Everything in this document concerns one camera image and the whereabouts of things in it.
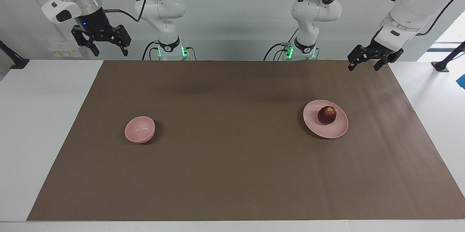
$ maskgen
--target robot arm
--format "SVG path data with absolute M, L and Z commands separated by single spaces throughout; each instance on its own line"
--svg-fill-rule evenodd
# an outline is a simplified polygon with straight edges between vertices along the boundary
M 358 45 L 347 57 L 349 70 L 368 60 L 379 60 L 379 70 L 395 62 L 404 52 L 402 47 L 437 15 L 450 0 L 391 0 L 394 7 L 382 21 L 380 29 L 367 47 Z
M 140 12 L 142 0 L 137 0 L 135 9 Z M 181 0 L 146 0 L 142 19 L 153 26 L 160 44 L 159 54 L 162 60 L 181 60 L 185 57 L 181 39 L 176 26 L 171 21 L 183 17 L 186 13 Z
M 123 25 L 110 25 L 103 12 L 102 0 L 49 0 L 43 5 L 42 12 L 55 24 L 75 19 L 78 25 L 71 30 L 73 37 L 79 46 L 91 49 L 95 56 L 100 53 L 95 41 L 115 44 L 121 48 L 123 55 L 128 55 L 131 37 Z
M 299 33 L 293 45 L 298 56 L 307 58 L 314 49 L 319 29 L 313 25 L 316 21 L 335 21 L 342 12 L 339 0 L 297 0 L 292 6 L 292 16 L 299 24 Z

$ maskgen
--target apple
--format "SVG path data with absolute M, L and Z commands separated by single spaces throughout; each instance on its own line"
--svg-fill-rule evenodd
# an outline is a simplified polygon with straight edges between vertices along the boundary
M 336 120 L 337 112 L 332 106 L 326 106 L 318 112 L 318 120 L 325 125 L 329 125 Z

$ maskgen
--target power socket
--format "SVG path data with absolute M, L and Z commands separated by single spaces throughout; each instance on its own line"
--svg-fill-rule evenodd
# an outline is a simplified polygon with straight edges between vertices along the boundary
M 51 43 L 48 52 L 55 58 L 83 58 L 87 54 L 86 48 L 71 41 Z

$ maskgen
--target pink plate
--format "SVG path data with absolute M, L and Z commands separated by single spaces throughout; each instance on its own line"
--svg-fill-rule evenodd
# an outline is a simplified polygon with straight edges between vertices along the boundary
M 332 106 L 336 109 L 336 121 L 329 125 L 324 125 L 318 120 L 320 109 Z M 336 104 L 327 100 L 314 100 L 305 106 L 304 121 L 307 127 L 318 136 L 324 138 L 339 138 L 344 135 L 349 128 L 349 120 L 345 112 Z
M 127 124 L 124 134 L 131 142 L 136 144 L 146 143 L 155 134 L 155 122 L 145 116 L 134 118 Z

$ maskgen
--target table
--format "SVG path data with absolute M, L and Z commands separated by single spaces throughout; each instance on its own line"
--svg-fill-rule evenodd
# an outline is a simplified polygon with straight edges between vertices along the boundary
M 31 61 L 0 82 L 0 230 L 5 231 L 462 231 L 453 221 L 24 222 L 101 61 Z M 437 150 L 465 191 L 465 91 L 429 63 L 391 65 Z

